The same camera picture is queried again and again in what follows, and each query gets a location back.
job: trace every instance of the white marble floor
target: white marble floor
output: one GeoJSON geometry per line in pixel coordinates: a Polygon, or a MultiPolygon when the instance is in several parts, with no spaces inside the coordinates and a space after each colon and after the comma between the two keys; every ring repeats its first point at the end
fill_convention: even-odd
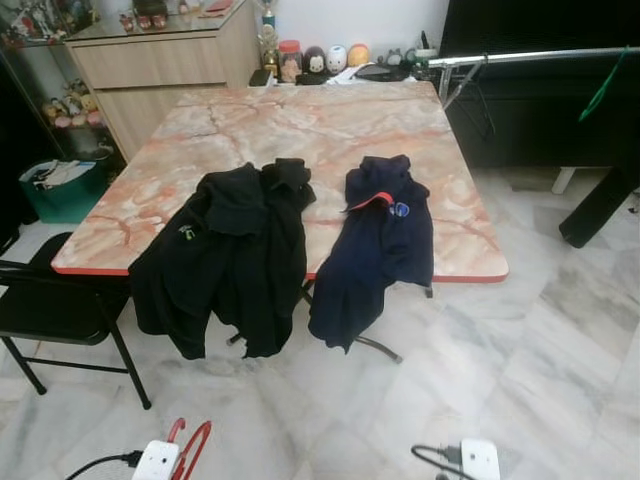
{"type": "MultiPolygon", "coordinates": [[[[328,350],[308,334],[303,304],[280,355],[242,360],[241,345],[224,343],[233,329],[212,321],[207,359],[188,362],[168,339],[141,334],[128,305],[120,325],[153,408],[142,410],[126,376],[36,365],[49,388],[39,397],[0,348],[0,479],[62,480],[164,438],[182,416],[190,431],[214,422],[196,480],[432,479],[410,447],[469,436],[498,445],[504,479],[637,480],[638,216],[621,208],[575,250],[557,225],[601,172],[579,171],[563,196],[549,192],[553,172],[473,174],[511,274],[497,285],[436,285],[432,300],[391,287],[367,334],[401,353],[401,365],[362,345],[348,356],[328,350]]],[[[63,230],[27,227],[6,258],[28,258],[63,230]]],[[[20,346],[118,364],[110,339],[20,346]]]]}

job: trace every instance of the power strip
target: power strip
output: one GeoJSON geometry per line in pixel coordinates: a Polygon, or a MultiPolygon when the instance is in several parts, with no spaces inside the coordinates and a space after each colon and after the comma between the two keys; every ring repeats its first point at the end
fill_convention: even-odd
{"type": "Polygon", "coordinates": [[[170,480],[180,455],[175,443],[152,440],[144,449],[131,480],[170,480]]]}
{"type": "Polygon", "coordinates": [[[462,471],[476,480],[500,480],[498,449],[493,442],[465,438],[460,442],[462,471]]]}

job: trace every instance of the small logo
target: small logo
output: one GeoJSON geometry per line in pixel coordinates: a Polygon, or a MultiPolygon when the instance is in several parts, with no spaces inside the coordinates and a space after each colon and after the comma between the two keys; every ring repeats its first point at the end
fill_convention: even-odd
{"type": "Polygon", "coordinates": [[[196,238],[196,234],[192,230],[192,228],[193,228],[193,225],[183,225],[178,229],[178,231],[180,233],[183,233],[184,238],[186,238],[187,240],[193,240],[194,238],[196,238]]]}
{"type": "Polygon", "coordinates": [[[411,209],[409,208],[409,205],[407,205],[406,203],[402,203],[402,202],[397,202],[397,203],[392,203],[389,206],[389,213],[391,213],[391,215],[395,215],[396,217],[406,217],[407,215],[409,215],[409,213],[411,212],[411,209]]]}

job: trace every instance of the black cable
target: black cable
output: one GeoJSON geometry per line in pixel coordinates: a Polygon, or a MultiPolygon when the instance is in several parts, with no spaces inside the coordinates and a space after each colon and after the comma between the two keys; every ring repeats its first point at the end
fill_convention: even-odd
{"type": "Polygon", "coordinates": [[[429,457],[425,457],[424,455],[418,453],[418,450],[426,450],[428,452],[434,452],[434,453],[442,455],[443,454],[443,450],[441,448],[429,447],[427,445],[414,445],[413,447],[411,447],[411,453],[413,453],[420,460],[422,460],[424,462],[427,462],[427,463],[430,463],[434,467],[438,467],[440,470],[444,470],[446,472],[453,473],[455,475],[459,475],[460,477],[466,478],[467,480],[476,480],[475,478],[473,478],[473,477],[467,475],[466,473],[464,473],[462,470],[457,470],[455,468],[451,468],[448,465],[445,465],[445,464],[440,463],[440,462],[436,462],[435,460],[433,460],[433,459],[431,459],[429,457]]]}
{"type": "Polygon", "coordinates": [[[142,457],[142,451],[134,450],[131,453],[125,453],[122,455],[110,455],[108,457],[98,458],[97,460],[87,463],[84,467],[80,468],[79,470],[76,470],[74,473],[71,474],[71,476],[65,478],[65,480],[73,480],[74,478],[78,477],[79,475],[82,475],[84,472],[86,472],[90,468],[95,467],[96,465],[100,465],[101,463],[106,463],[106,462],[113,462],[114,460],[121,460],[123,462],[126,462],[127,465],[129,465],[129,467],[135,468],[138,466],[140,457],[142,457]]]}

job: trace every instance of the jacket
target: jacket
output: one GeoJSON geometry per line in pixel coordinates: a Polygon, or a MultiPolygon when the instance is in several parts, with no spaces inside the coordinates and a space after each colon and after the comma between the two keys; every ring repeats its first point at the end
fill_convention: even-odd
{"type": "Polygon", "coordinates": [[[246,356],[279,352],[306,273],[310,177],[299,159],[205,175],[129,268],[140,329],[203,358],[213,311],[246,339],[246,356]]]}
{"type": "Polygon", "coordinates": [[[309,330],[329,347],[351,343],[380,316],[395,281],[431,286],[433,224],[429,190],[413,181],[410,161],[365,157],[347,174],[347,218],[320,267],[309,330]]]}

